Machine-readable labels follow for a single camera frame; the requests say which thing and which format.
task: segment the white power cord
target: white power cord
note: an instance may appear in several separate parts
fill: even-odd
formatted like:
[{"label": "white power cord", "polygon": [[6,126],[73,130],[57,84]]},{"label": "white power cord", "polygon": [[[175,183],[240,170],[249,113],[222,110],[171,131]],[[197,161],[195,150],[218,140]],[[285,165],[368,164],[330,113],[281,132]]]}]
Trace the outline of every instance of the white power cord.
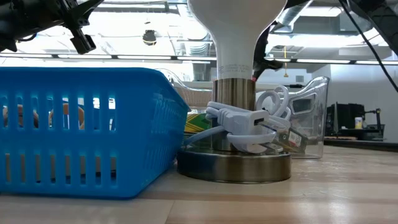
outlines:
[{"label": "white power cord", "polygon": [[[283,100],[278,91],[283,92]],[[273,107],[269,111],[262,109],[264,100],[271,97]],[[261,144],[272,142],[276,134],[290,128],[291,110],[289,103],[289,91],[284,86],[278,86],[274,91],[264,92],[256,103],[256,111],[249,111],[222,103],[209,102],[206,109],[206,118],[217,118],[220,126],[198,133],[185,141],[189,145],[213,134],[222,131],[227,134],[228,141],[238,150],[248,153],[263,153],[267,150]]]}]

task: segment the white label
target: white label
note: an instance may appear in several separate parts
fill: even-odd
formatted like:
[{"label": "white label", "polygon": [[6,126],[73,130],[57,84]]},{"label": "white label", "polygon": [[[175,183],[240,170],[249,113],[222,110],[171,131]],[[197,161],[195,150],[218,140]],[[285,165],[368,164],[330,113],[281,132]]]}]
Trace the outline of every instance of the white label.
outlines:
[{"label": "white label", "polygon": [[300,147],[301,146],[301,136],[299,136],[298,134],[291,131],[289,134],[289,142],[296,145],[297,147]]},{"label": "white label", "polygon": [[220,74],[224,73],[251,73],[252,68],[248,65],[229,64],[220,67]]}]

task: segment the ceiling light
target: ceiling light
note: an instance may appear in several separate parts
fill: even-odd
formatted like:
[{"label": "ceiling light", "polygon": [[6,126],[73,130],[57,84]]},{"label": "ceiling light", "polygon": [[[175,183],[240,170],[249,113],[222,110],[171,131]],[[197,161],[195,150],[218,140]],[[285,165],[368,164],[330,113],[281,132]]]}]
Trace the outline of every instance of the ceiling light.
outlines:
[{"label": "ceiling light", "polygon": [[118,55],[119,59],[133,60],[171,60],[170,56],[135,56],[135,55]]},{"label": "ceiling light", "polygon": [[177,57],[178,60],[217,60],[216,57]]},{"label": "ceiling light", "polygon": [[[379,65],[378,61],[370,60],[370,61],[357,61],[359,65]],[[382,61],[383,65],[398,65],[398,61]]]},{"label": "ceiling light", "polygon": [[211,62],[209,61],[188,61],[188,60],[184,60],[182,63],[202,63],[202,64],[210,64]]},{"label": "ceiling light", "polygon": [[298,63],[349,63],[349,60],[297,59]]},{"label": "ceiling light", "polygon": [[323,34],[297,34],[294,35],[284,45],[293,45],[296,47],[321,47],[321,48],[340,48],[352,44],[360,44],[356,36],[346,35],[323,35]]},{"label": "ceiling light", "polygon": [[164,9],[164,5],[161,4],[154,4],[154,5],[149,5],[149,4],[100,4],[98,7],[110,7],[110,8],[145,8],[145,9]]},{"label": "ceiling light", "polygon": [[59,58],[112,59],[110,55],[58,55]]},{"label": "ceiling light", "polygon": [[0,54],[0,57],[16,57],[16,58],[52,58],[48,54]]},{"label": "ceiling light", "polygon": [[287,58],[270,58],[270,57],[266,57],[265,59],[267,60],[275,60],[278,62],[290,62],[291,59],[287,59]]}]

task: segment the blue plastic basket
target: blue plastic basket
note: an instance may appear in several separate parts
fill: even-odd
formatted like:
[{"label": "blue plastic basket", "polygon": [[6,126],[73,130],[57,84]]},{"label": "blue plastic basket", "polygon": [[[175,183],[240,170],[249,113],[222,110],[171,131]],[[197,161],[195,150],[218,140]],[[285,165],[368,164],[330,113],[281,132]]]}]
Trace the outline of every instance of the blue plastic basket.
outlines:
[{"label": "blue plastic basket", "polygon": [[5,107],[0,192],[115,198],[137,195],[171,165],[189,110],[162,73],[146,68],[0,68]]}]

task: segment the yellow object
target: yellow object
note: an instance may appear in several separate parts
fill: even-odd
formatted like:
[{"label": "yellow object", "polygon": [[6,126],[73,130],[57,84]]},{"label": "yellow object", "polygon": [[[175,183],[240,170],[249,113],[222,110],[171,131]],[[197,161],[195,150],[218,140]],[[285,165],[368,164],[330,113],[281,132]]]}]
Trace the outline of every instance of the yellow object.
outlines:
[{"label": "yellow object", "polygon": [[210,122],[206,119],[206,114],[188,114],[185,123],[186,133],[199,133],[210,128]]},{"label": "yellow object", "polygon": [[355,129],[362,129],[363,119],[362,118],[355,118]]},{"label": "yellow object", "polygon": [[289,75],[287,74],[287,63],[285,62],[285,75],[284,75],[284,77],[285,78],[288,78],[289,77]]}]

